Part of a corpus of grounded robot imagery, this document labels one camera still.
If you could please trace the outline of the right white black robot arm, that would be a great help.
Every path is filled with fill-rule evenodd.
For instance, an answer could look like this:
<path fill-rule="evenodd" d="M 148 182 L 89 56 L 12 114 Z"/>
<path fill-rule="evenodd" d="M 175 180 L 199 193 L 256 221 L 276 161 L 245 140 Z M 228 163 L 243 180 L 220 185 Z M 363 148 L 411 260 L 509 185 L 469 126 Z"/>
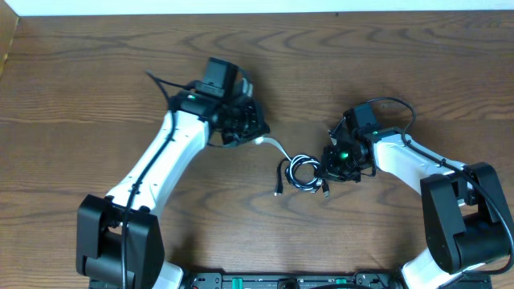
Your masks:
<path fill-rule="evenodd" d="M 392 288 L 443 288 L 513 266 L 513 220 L 496 171 L 465 165 L 417 144 L 399 128 L 342 128 L 324 147 L 318 174 L 361 181 L 389 173 L 422 199 L 426 249 L 402 266 Z"/>

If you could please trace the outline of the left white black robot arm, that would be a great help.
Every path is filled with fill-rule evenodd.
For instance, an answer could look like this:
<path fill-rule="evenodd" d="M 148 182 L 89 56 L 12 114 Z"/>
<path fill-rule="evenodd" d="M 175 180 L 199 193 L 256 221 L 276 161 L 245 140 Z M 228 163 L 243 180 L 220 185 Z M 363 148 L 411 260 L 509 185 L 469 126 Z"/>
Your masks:
<path fill-rule="evenodd" d="M 91 288 L 179 288 L 185 272 L 165 260 L 159 218 L 188 164 L 220 132 L 225 148 L 268 133 L 263 109 L 194 93 L 169 100 L 153 142 L 105 197 L 77 210 L 76 270 Z"/>

